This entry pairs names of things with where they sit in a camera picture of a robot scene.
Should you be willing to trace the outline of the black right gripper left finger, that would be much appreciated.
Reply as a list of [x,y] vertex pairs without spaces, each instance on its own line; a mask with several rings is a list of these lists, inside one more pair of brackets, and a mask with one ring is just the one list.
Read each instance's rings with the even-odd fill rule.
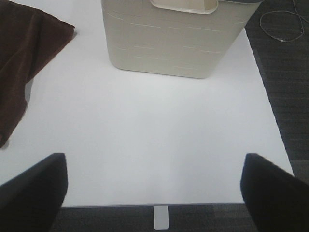
[[2,232],[47,232],[68,190],[66,157],[54,153],[0,187]]

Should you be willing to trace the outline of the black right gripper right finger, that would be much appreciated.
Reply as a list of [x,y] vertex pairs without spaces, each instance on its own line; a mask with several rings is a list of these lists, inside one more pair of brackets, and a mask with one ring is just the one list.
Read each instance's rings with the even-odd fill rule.
[[309,230],[308,184],[264,157],[246,155],[240,191],[260,232]]

